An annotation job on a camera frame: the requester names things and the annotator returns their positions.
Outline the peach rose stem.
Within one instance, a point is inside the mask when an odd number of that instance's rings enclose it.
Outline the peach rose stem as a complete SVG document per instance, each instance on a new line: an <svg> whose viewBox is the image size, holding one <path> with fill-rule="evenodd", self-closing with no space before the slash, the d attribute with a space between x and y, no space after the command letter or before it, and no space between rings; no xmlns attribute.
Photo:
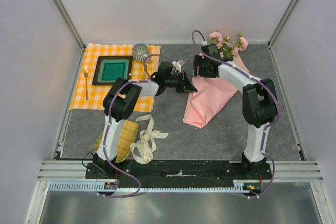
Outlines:
<svg viewBox="0 0 336 224"><path fill-rule="evenodd" d="M223 43L223 55L224 58L229 61L233 61L235 57L239 56L239 48L235 45L231 45L230 43Z"/></svg>

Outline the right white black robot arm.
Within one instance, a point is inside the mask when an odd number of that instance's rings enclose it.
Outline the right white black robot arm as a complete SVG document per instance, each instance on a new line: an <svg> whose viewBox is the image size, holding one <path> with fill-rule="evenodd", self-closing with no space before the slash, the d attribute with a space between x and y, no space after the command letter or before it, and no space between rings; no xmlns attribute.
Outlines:
<svg viewBox="0 0 336 224"><path fill-rule="evenodd" d="M194 75L221 78L232 84L242 98L242 113L248 123L248 138L242 159L236 164L237 173L251 179L270 169L265 147L270 127L280 110L274 82L246 72L233 61L221 59L215 44L203 43L200 54L194 56Z"/></svg>

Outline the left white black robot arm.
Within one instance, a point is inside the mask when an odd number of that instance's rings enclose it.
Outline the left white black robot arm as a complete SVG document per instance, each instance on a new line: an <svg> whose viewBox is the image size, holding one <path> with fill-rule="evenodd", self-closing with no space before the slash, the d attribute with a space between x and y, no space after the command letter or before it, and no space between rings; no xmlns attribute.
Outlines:
<svg viewBox="0 0 336 224"><path fill-rule="evenodd" d="M171 62L163 61L147 80L129 81L119 77L112 85L103 100L105 125L100 146L92 159L97 173L103 178L111 178L115 173L114 163L122 126L133 113L138 98L158 96L166 88L174 88L177 93L197 92L185 71L174 71L175 67Z"/></svg>

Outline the pink wrapping paper sheet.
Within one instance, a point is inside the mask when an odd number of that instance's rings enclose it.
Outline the pink wrapping paper sheet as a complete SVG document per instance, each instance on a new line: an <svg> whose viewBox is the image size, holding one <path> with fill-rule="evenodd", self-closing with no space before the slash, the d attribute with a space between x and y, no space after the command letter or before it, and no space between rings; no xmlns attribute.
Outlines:
<svg viewBox="0 0 336 224"><path fill-rule="evenodd" d="M221 78L193 77L198 90L188 95L183 122L197 128L205 127L238 91Z"/></svg>

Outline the cream rose stem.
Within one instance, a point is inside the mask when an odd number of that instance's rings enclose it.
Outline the cream rose stem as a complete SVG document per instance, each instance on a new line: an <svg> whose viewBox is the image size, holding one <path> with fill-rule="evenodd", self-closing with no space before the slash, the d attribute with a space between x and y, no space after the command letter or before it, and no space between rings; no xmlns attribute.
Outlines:
<svg viewBox="0 0 336 224"><path fill-rule="evenodd" d="M226 44L218 49L221 58L231 58L231 50L232 49Z"/></svg>

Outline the pink rose stem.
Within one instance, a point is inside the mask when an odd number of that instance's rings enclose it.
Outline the pink rose stem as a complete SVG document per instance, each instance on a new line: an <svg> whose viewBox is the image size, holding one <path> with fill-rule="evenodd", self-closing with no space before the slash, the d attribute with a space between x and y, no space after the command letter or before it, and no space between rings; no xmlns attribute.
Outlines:
<svg viewBox="0 0 336 224"><path fill-rule="evenodd" d="M248 41L243 37L242 33L238 33L236 39L232 43L231 54L239 56L239 51L245 51L248 47Z"/></svg>
<svg viewBox="0 0 336 224"><path fill-rule="evenodd" d="M223 36L220 32L216 31L209 34L208 40L209 43L215 44L218 49L222 48L224 45L230 47L230 37Z"/></svg>

